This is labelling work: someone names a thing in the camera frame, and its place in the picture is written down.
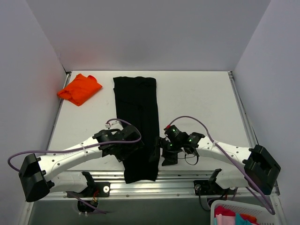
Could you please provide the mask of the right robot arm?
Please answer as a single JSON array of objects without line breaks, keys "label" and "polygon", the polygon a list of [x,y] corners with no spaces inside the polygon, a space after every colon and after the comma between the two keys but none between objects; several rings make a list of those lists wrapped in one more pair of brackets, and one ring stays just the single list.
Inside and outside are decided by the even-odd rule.
[{"label": "right robot arm", "polygon": [[228,172],[223,169],[214,171],[208,188],[215,194],[229,188],[252,188],[270,195],[281,171],[274,157],[261,145],[250,148],[212,141],[204,134],[181,132],[175,125],[165,128],[164,138],[156,137],[149,161],[163,157],[162,166],[175,165],[180,152],[236,167]]}]

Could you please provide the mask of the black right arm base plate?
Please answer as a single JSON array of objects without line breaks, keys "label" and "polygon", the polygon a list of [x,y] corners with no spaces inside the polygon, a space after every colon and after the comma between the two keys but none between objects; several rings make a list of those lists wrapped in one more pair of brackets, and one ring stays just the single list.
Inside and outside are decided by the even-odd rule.
[{"label": "black right arm base plate", "polygon": [[222,189],[219,185],[213,183],[210,184],[208,180],[194,180],[195,195],[233,195],[235,191],[233,189]]}]

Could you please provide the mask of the black t shirt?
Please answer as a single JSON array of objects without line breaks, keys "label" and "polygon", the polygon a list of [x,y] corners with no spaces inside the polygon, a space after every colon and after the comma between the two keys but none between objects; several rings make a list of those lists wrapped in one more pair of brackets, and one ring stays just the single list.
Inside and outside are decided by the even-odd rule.
[{"label": "black t shirt", "polygon": [[116,115],[134,125],[142,135],[143,148],[123,161],[126,183],[155,181],[159,160],[149,162],[155,138],[159,136],[157,82],[154,78],[115,77]]}]

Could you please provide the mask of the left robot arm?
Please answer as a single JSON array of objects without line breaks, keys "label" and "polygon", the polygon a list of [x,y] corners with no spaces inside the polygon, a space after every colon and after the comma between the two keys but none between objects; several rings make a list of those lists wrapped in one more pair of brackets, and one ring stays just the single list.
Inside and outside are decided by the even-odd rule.
[{"label": "left robot arm", "polygon": [[87,140],[62,151],[50,151],[37,157],[27,155],[19,178],[27,202],[38,201],[52,192],[70,192],[91,197],[97,185],[89,172],[66,174],[65,171],[97,158],[113,155],[119,162],[143,148],[141,134],[133,125],[123,129],[103,129]]}]

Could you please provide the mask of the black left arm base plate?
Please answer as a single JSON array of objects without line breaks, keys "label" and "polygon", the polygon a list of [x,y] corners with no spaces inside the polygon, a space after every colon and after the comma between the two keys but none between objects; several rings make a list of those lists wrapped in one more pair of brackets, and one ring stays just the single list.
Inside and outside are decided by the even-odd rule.
[{"label": "black left arm base plate", "polygon": [[96,186],[93,188],[89,197],[101,198],[110,196],[111,183],[107,181],[96,182]]}]

